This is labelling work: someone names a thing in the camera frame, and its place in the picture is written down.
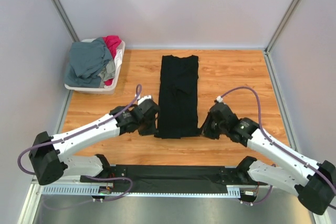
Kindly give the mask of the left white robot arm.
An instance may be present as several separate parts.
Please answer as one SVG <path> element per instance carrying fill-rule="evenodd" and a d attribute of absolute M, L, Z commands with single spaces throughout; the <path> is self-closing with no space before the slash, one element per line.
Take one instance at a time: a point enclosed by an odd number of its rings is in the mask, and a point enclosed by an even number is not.
<path fill-rule="evenodd" d="M 49 185 L 66 176 L 91 176 L 104 183 L 110 178 L 107 159 L 100 154 L 76 156 L 81 149 L 108 138 L 138 131 L 155 125 L 159 106 L 152 99 L 138 104 L 118 106 L 108 114 L 75 130 L 48 135 L 39 133 L 28 156 L 40 185 Z"/>

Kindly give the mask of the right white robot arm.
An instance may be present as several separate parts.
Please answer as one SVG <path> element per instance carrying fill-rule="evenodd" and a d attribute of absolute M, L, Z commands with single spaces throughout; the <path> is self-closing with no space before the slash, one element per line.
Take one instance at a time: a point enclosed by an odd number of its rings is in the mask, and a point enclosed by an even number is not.
<path fill-rule="evenodd" d="M 257 122 L 238 118 L 224 103 L 215 103 L 202 125 L 202 135 L 218 139 L 221 134 L 261 153 L 276 163 L 270 166 L 253 157 L 246 157 L 236 171 L 237 179 L 248 184 L 252 180 L 284 190 L 316 215 L 323 215 L 335 197 L 335 166 L 319 163 L 281 143 Z"/>

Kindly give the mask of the black t-shirt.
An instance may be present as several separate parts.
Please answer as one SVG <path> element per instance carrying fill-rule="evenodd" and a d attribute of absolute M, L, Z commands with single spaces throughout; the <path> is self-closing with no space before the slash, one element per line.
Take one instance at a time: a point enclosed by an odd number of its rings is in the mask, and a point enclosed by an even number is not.
<path fill-rule="evenodd" d="M 198 56 L 163 56 L 157 138 L 199 136 L 197 115 Z"/>

